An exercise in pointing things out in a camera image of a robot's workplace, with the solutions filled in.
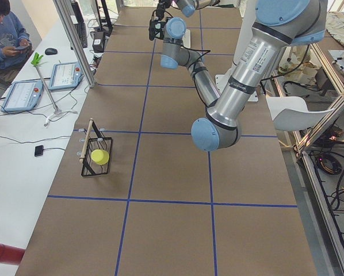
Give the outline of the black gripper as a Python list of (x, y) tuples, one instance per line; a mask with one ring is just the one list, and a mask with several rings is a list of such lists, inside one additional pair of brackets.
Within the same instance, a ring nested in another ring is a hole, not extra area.
[(149, 40), (160, 39), (163, 40), (164, 35), (164, 27), (167, 21), (158, 21), (150, 19), (149, 28), (148, 28), (148, 38)]

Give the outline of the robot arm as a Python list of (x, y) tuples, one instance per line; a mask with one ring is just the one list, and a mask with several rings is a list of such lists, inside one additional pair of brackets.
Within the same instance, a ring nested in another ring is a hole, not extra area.
[(148, 38), (153, 41), (163, 41), (160, 66), (168, 69), (185, 67), (194, 83), (195, 89), (205, 107), (211, 107), (220, 97), (219, 89), (212, 80), (204, 64), (204, 55), (209, 53), (204, 49), (192, 49), (184, 46), (183, 37), (187, 35), (187, 26), (180, 17), (174, 17), (167, 9), (172, 1), (159, 1), (152, 12), (148, 27)]
[(327, 1), (257, 1), (252, 38), (218, 95), (207, 100), (205, 117), (191, 128), (203, 151), (234, 145), (240, 139), (238, 116), (283, 47), (324, 37)]

